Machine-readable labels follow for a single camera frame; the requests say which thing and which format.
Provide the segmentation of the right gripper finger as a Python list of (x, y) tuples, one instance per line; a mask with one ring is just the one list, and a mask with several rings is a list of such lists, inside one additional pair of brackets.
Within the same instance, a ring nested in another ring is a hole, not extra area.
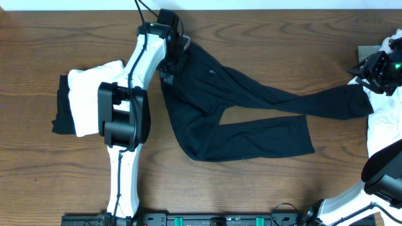
[(352, 68), (347, 70), (347, 73), (351, 75), (365, 75), (366, 74), (366, 62), (367, 60), (362, 60), (357, 65), (354, 65)]
[(366, 80), (366, 79), (362, 79), (360, 77), (357, 77), (356, 82), (358, 84), (364, 86), (365, 88), (373, 91), (376, 94), (383, 94), (384, 93), (384, 90), (383, 90), (382, 86), (380, 86), (380, 84), (377, 81), (373, 80), (373, 79)]

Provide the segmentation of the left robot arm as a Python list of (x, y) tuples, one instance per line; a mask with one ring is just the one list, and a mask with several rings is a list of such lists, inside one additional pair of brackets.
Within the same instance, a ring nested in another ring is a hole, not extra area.
[(106, 225), (137, 221), (139, 156), (151, 125), (147, 89), (157, 70), (178, 72), (190, 38), (178, 32), (182, 22), (171, 10), (160, 10), (155, 22), (138, 27), (137, 44), (124, 70), (97, 91), (99, 134), (111, 163), (111, 195)]

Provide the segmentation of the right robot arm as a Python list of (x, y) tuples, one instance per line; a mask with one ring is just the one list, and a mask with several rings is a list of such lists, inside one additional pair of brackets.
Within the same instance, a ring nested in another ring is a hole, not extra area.
[(311, 206), (299, 225), (352, 225), (374, 213), (385, 225), (401, 225), (401, 31), (348, 72), (374, 110), (367, 122), (369, 159), (354, 186)]

